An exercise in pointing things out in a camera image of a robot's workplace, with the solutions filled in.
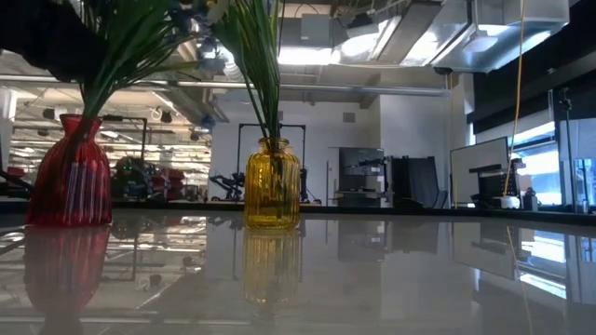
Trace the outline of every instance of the ribbed glass vase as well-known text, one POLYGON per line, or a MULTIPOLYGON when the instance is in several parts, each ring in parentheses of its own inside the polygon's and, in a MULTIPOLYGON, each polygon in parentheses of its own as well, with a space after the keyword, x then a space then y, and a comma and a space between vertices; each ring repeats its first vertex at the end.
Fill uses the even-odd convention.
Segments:
POLYGON ((95 142, 102 121, 75 114, 60 119, 64 138, 47 151, 39 167, 26 223, 60 227, 110 223, 110 165, 95 142), (87 130, 78 134, 83 122, 87 130))
POLYGON ((298 289, 300 235, 289 231, 244 233, 244 299, 257 305, 291 302, 298 289))
POLYGON ((285 139, 260 139, 246 167, 244 217, 249 228, 290 229, 300 217, 300 161, 285 139))

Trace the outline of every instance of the pipe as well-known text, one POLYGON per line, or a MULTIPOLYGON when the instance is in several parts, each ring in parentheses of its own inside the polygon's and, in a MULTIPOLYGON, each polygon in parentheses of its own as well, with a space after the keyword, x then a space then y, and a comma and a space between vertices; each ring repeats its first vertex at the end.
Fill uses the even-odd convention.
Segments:
MULTIPOLYGON (((49 131, 64 131, 64 129, 62 127, 44 127, 44 126, 13 126, 14 129, 21 129, 21 130, 40 130, 40 129, 44 129, 44 130, 49 130, 49 131)), ((110 130, 113 132, 119 132, 119 133, 123 133, 123 134, 137 134, 137 133, 142 133, 142 129, 136 129, 136 128, 130 128, 130 129, 122 129, 122 128, 105 128, 105 129, 101 129, 100 131, 106 131, 106 130, 110 130)), ((173 130, 162 130, 162 129, 156 129, 156 130, 151 130, 151 133, 154 135, 174 135, 176 134, 173 130)))
MULTIPOLYGON (((15 119, 15 122, 41 122, 41 121, 52 122, 53 120, 44 120, 44 119, 39 119, 37 117, 18 117, 18 118, 15 119)), ((148 127, 160 127, 160 129, 170 129, 170 128, 185 128, 185 129, 188 129, 188 128, 194 127, 195 130, 197 130, 197 131, 203 130, 204 133, 207 133, 208 132, 206 129, 204 129, 204 128, 198 128, 198 127, 196 127, 196 125, 193 125, 193 124, 190 124, 190 123, 189 124, 176 124, 176 125, 174 125, 174 124, 164 124, 164 123, 157 123, 157 122, 149 122, 149 123, 147 123, 147 126, 148 127)), ((152 130, 152 131, 155 134, 158 134, 159 133, 159 132, 156 132, 156 130, 152 130)))
MULTIPOLYGON (((78 87, 76 83, 63 83, 50 76, 39 75, 12 75, 0 74, 0 84, 15 86, 19 84, 30 84, 33 86, 58 86, 78 87)), ((164 90, 168 87, 201 87, 201 88, 226 88, 243 89, 245 83, 241 82, 216 82, 216 81, 179 81, 179 80, 141 80, 131 89, 137 90, 164 90)), ((387 94, 405 95, 418 97, 448 97, 450 92, 443 88, 424 87, 373 87, 361 85, 309 85, 309 84, 281 84, 281 89, 303 90, 303 91, 328 91, 344 92, 355 94, 387 94)))

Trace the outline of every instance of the fluorescent light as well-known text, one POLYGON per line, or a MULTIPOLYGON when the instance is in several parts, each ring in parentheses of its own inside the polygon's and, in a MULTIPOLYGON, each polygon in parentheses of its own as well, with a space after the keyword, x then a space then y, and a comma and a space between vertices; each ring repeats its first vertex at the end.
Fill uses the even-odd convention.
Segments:
POLYGON ((429 60, 437 52, 439 42, 437 36, 431 32, 426 32, 413 45, 408 56, 401 62, 401 66, 423 66, 426 60, 429 60))
POLYGON ((535 288, 540 288, 559 298, 567 299, 567 288, 564 285, 555 283, 551 280, 539 277, 537 275, 530 274, 520 275, 520 280, 526 284, 532 285, 535 288))
POLYGON ((369 33, 352 37, 342 44, 342 52, 348 57, 354 57, 365 52, 370 52, 376 45, 376 38, 378 35, 378 33, 369 33))
POLYGON ((109 138, 112 138, 112 139, 117 139, 120 136, 118 133, 110 131, 110 130, 102 131, 101 134, 104 136, 107 136, 109 138))
POLYGON ((281 47, 278 63, 284 65, 329 65, 332 63, 330 47, 281 47))
POLYGON ((549 38, 551 35, 551 32, 542 32, 542 33, 537 33, 534 36, 528 38, 527 41, 525 41, 525 43, 523 44, 523 49, 524 50, 529 50, 537 45, 539 45, 540 43, 544 42, 547 38, 549 38))
POLYGON ((531 138, 540 135, 548 135, 549 133, 553 133, 555 131, 555 123, 553 121, 548 122, 542 126, 534 127, 532 129, 523 131, 519 134, 515 134, 515 143, 518 144, 523 141, 528 141, 531 138))
POLYGON ((484 32, 486 32, 489 36, 498 36, 502 32, 504 32, 508 26, 501 26, 496 24, 479 24, 478 28, 484 32))

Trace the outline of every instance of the ceiling light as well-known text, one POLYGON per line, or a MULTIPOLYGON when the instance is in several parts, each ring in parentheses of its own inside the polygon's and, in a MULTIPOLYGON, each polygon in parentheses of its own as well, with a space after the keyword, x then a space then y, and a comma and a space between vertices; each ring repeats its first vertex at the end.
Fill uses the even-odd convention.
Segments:
POLYGON ((179 114, 180 112, 178 112, 178 110, 176 109, 176 106, 174 105, 174 102, 162 97, 159 93, 157 92, 153 92, 153 94, 161 100, 161 102, 163 102, 166 106, 168 106, 172 111, 176 112, 176 114, 179 114))
POLYGON ((198 139, 200 139, 200 134, 196 131, 191 131, 190 133, 190 141, 198 141, 198 139))
POLYGON ((496 24, 479 24, 478 29, 486 32, 489 36, 498 36, 502 32, 508 29, 508 26, 496 25, 496 24))
POLYGON ((528 38, 527 41, 525 41, 525 43, 523 44, 523 49, 529 50, 529 49, 539 45, 540 43, 544 42, 550 36, 551 36, 551 32, 537 33, 534 36, 528 38))
POLYGON ((332 63, 330 47, 281 47, 278 63, 284 65, 328 65, 332 63))
POLYGON ((542 126, 534 127, 532 129, 515 134, 515 143, 519 144, 520 142, 528 141, 531 138, 541 136, 541 135, 554 136, 554 131, 555 131, 555 123, 553 121, 550 121, 542 126))
POLYGON ((348 57, 354 57, 361 53, 369 52, 374 48, 378 35, 378 33, 369 33, 352 37, 342 44, 342 52, 348 57))
POLYGON ((171 123, 171 112, 162 112, 161 113, 161 118, 160 118, 161 122, 165 123, 165 124, 170 124, 171 123))
POLYGON ((46 108, 44 109, 44 112, 41 113, 41 115, 44 116, 44 118, 47 120, 53 120, 54 117, 56 117, 56 110, 53 108, 46 108))
POLYGON ((425 61, 431 59, 437 52, 439 42, 437 36, 426 32, 413 45, 408 56, 401 62, 401 66, 423 66, 425 61))
POLYGON ((101 134, 111 139, 117 139, 120 136, 118 133, 109 130, 102 131, 101 134))
POLYGON ((499 41, 496 36, 487 36, 483 34, 485 33, 477 32, 472 35, 464 47, 464 52, 484 52, 499 41))

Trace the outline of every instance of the black metal frame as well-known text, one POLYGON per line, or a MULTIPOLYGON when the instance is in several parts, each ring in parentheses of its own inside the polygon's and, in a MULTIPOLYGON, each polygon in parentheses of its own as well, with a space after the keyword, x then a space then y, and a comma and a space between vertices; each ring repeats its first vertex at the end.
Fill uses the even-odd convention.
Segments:
MULTIPOLYGON (((259 124, 239 124, 238 125, 238 144, 237 144, 237 152, 236 152, 236 174, 240 173, 240 143, 242 142, 242 128, 244 127, 260 127, 259 124)), ((305 168, 305 160, 306 160, 306 125, 284 125, 279 124, 279 129, 285 127, 298 127, 302 129, 302 168, 305 168)))
MULTIPOLYGON (((508 143, 508 140, 507 140, 507 136, 500 137, 498 139, 494 139, 494 140, 490 140, 490 141, 484 141, 484 142, 476 143, 474 145, 489 143, 489 142, 492 142, 492 141, 502 141, 503 138, 505 138, 505 150, 507 151, 508 158, 509 158, 511 156, 512 152, 511 152, 511 147, 509 146, 509 143, 508 143)), ((451 174, 450 174, 451 182, 450 182, 450 185, 449 185, 450 186, 449 187, 449 195, 451 196, 451 203, 453 203, 453 204, 455 204, 455 202, 454 202, 454 181, 453 181, 453 174, 454 174, 454 172, 453 172, 453 169, 452 169, 452 167, 454 166, 454 161, 453 161, 453 158, 452 158, 453 152, 459 151, 459 150, 463 150, 463 149, 468 149, 469 147, 474 146, 474 145, 469 145, 469 146, 465 146, 465 147, 461 147, 461 148, 457 148, 457 149, 453 149, 453 150, 449 151, 449 168, 452 170, 451 171, 451 174)), ((461 205, 465 205, 465 204, 469 204, 469 203, 471 203, 471 200, 470 200, 470 202, 459 202, 459 201, 457 202, 457 204, 461 204, 461 205)))
POLYGON ((147 139, 147 118, 146 117, 129 117, 121 115, 108 114, 102 117, 103 122, 122 122, 124 120, 142 121, 142 142, 141 142, 141 163, 145 162, 145 141, 147 139))

